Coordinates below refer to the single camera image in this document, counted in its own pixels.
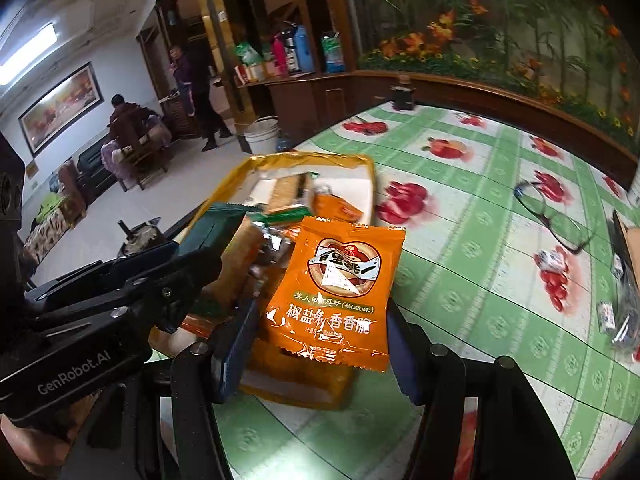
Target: eyeglasses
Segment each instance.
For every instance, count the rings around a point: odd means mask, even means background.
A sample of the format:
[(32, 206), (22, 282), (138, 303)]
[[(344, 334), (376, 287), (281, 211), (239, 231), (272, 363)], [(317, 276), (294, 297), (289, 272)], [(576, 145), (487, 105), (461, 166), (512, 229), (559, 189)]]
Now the eyeglasses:
[(542, 182), (520, 182), (513, 195), (524, 209), (535, 216), (554, 238), (571, 254), (579, 254), (593, 238), (593, 233), (564, 213), (547, 205)]

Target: framed painting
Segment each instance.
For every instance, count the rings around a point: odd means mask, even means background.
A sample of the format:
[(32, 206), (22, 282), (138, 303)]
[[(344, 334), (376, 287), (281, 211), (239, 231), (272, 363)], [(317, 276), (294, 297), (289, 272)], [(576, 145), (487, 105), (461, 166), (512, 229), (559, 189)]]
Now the framed painting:
[(103, 101), (91, 63), (67, 76), (18, 118), (31, 154), (36, 156)]

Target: blue thermos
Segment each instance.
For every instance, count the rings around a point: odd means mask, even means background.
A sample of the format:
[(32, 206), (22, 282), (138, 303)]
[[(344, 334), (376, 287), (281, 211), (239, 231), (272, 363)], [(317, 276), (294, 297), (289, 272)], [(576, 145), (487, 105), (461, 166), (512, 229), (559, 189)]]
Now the blue thermos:
[(296, 47), (296, 55), (298, 56), (298, 63), (300, 64), (300, 70), (302, 72), (314, 71), (314, 60), (309, 50), (309, 41), (306, 36), (306, 30), (304, 25), (299, 25), (293, 36), (293, 44)]

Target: ceiling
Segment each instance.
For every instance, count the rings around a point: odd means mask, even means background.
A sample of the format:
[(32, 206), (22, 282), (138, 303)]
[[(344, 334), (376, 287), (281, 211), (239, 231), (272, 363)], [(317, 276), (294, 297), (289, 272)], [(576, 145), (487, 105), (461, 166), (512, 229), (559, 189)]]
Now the ceiling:
[(28, 4), (0, 48), (0, 64), (48, 23), (57, 43), (23, 75), (0, 86), (0, 110), (5, 110), (31, 86), (50, 77), (59, 66), (98, 43), (130, 34), (135, 36), (152, 11), (155, 0), (35, 0)]

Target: black sofa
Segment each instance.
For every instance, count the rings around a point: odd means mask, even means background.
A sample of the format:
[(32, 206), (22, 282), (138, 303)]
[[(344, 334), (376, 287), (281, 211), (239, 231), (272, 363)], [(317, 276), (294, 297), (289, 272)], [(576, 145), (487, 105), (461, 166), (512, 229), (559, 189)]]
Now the black sofa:
[(104, 136), (95, 144), (92, 144), (78, 156), (78, 171), (81, 177), (94, 188), (95, 196), (98, 197), (116, 183), (116, 177), (110, 171), (104, 169), (100, 159), (100, 149), (109, 136)]

